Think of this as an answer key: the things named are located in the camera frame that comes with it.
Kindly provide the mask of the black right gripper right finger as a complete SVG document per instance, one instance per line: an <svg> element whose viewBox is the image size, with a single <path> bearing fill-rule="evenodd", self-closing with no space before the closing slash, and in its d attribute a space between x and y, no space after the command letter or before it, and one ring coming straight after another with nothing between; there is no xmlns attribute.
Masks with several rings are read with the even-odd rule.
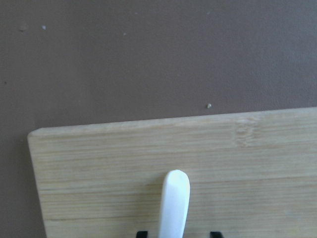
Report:
<svg viewBox="0 0 317 238"><path fill-rule="evenodd" d="M210 238L223 238L223 235L219 231L211 231Z"/></svg>

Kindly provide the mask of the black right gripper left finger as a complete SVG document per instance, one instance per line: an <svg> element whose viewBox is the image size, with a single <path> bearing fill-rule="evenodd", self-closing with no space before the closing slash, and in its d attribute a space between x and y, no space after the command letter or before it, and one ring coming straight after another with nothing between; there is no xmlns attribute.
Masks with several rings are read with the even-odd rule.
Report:
<svg viewBox="0 0 317 238"><path fill-rule="evenodd" d="M137 231L136 238L147 238L148 231Z"/></svg>

